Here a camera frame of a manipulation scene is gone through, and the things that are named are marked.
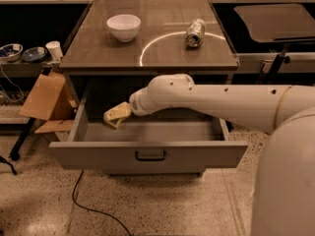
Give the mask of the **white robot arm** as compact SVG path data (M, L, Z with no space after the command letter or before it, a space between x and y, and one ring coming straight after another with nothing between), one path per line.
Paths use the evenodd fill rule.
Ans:
M270 135L260 158L251 236L315 236L315 88L197 85L186 74L162 75L103 114L118 127L183 107Z

